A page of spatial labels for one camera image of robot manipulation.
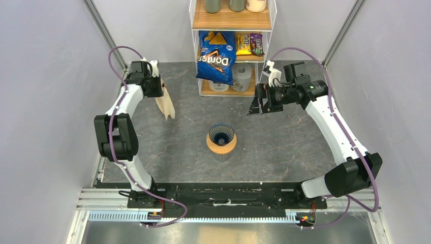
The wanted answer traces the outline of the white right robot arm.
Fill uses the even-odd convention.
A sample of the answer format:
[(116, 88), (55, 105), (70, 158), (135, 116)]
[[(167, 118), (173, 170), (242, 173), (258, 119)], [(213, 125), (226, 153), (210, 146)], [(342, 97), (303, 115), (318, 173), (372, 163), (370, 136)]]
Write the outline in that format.
[(297, 104), (314, 120), (328, 143), (336, 167), (323, 176), (301, 182), (293, 194), (294, 203), (306, 208), (314, 198), (331, 195), (341, 197), (371, 187), (382, 158), (371, 154), (353, 135), (334, 101), (329, 99), (328, 86), (323, 80), (312, 81), (301, 73), (303, 62), (284, 66), (286, 82), (281, 82), (281, 71), (268, 60), (263, 68), (267, 83), (255, 86), (255, 97), (248, 114), (281, 112), (287, 104)]

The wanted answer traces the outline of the blue plastic coffee dripper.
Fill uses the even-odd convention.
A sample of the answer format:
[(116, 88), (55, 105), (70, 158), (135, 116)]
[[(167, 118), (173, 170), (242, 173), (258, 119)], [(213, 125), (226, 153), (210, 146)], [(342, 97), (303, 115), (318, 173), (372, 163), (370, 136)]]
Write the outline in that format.
[(229, 124), (217, 123), (210, 127), (208, 135), (214, 144), (225, 146), (233, 140), (235, 132)]

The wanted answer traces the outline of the glass carafe with wooden band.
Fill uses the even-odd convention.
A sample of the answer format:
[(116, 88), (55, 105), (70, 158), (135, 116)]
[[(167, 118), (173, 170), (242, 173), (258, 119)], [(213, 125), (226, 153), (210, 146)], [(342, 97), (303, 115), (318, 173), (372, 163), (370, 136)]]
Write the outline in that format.
[(214, 154), (214, 159), (218, 162), (225, 162), (229, 160), (230, 155), (229, 154)]

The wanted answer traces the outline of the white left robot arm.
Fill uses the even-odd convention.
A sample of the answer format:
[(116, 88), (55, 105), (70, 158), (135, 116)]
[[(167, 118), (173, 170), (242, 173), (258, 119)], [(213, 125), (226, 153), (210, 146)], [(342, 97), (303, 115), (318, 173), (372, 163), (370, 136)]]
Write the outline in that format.
[(153, 178), (138, 157), (139, 142), (131, 118), (144, 97), (160, 98), (163, 87), (157, 60), (132, 62), (115, 103), (94, 119), (100, 155), (121, 169), (131, 190), (142, 191), (140, 201), (149, 208), (158, 204), (160, 195), (151, 189)]

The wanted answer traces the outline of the wooden ring dripper stand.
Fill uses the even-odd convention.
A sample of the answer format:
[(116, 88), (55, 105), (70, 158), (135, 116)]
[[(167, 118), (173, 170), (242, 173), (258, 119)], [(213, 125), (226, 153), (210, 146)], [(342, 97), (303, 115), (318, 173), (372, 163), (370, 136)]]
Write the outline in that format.
[(231, 153), (237, 145), (237, 135), (234, 134), (233, 139), (224, 146), (219, 146), (211, 141), (210, 136), (206, 136), (206, 144), (208, 148), (217, 155), (227, 155)]

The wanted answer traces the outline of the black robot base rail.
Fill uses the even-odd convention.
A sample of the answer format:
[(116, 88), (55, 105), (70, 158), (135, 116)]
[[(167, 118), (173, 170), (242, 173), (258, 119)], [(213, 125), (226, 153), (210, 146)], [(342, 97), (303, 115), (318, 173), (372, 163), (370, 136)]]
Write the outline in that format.
[(150, 194), (118, 192), (128, 208), (147, 209), (150, 220), (275, 220), (287, 210), (327, 209), (326, 200), (306, 198), (298, 182), (156, 183)]

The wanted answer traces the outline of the cream paper coffee filters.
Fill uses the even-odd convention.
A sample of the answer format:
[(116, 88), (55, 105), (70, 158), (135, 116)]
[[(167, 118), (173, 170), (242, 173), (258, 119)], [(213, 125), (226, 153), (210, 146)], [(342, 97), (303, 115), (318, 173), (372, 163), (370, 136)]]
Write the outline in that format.
[(167, 87), (163, 81), (162, 81), (162, 92), (163, 92), (163, 95), (161, 97), (155, 98), (157, 106), (160, 109), (160, 111), (163, 113), (165, 120), (168, 120), (168, 117), (171, 117), (171, 119), (175, 119), (175, 108), (170, 98)]

